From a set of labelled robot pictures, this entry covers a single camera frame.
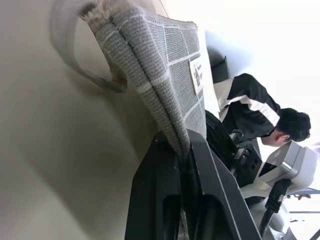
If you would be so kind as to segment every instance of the black and white jacket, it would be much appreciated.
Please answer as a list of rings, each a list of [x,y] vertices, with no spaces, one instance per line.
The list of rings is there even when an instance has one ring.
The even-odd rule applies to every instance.
[[[246,141],[273,132],[280,119],[280,106],[253,76],[244,73],[213,83],[219,118],[229,134],[238,129]]]

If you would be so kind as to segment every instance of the person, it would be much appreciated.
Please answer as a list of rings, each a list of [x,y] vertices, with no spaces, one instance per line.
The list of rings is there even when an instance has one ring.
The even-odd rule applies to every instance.
[[[306,113],[280,106],[252,75],[244,73],[220,82],[213,81],[220,113],[228,134],[239,130],[241,141],[260,137],[264,145],[281,147],[290,140],[301,142],[310,136]]]

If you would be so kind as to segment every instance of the gray checkered fabric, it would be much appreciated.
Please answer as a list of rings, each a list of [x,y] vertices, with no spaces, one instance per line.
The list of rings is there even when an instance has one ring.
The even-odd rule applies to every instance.
[[[201,55],[197,26],[134,7],[116,14],[96,40],[133,82],[173,149],[185,159],[187,128],[206,137],[203,91],[196,95],[189,68]]]

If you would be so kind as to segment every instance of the black hair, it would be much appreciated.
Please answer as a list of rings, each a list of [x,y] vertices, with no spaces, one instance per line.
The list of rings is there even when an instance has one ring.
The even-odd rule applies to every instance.
[[[301,142],[310,137],[310,117],[308,114],[292,108],[282,108],[276,128],[284,134],[288,134],[290,140]]]

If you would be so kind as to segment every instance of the white label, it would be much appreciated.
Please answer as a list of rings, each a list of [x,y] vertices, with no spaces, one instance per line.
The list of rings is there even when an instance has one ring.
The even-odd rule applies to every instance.
[[[203,66],[201,56],[190,62],[190,72],[193,81],[195,94],[199,94],[204,87]]]

